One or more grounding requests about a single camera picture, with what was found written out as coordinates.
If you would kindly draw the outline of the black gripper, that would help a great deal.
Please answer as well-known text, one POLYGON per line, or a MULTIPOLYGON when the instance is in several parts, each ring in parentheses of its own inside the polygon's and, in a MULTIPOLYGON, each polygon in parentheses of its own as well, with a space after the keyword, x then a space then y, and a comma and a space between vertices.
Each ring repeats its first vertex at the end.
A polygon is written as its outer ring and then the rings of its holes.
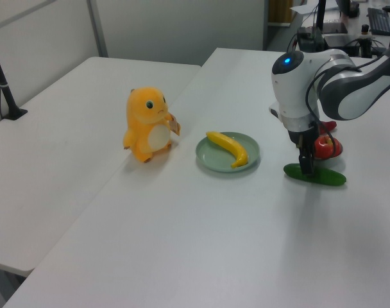
POLYGON ((302 154, 299 154, 299 164, 302 166, 302 173, 304 175, 314 174, 313 155, 314 143, 319 137, 319 126, 316 123, 310 123, 309 127, 302 132, 288 131, 290 140, 297 148, 302 149, 302 154))

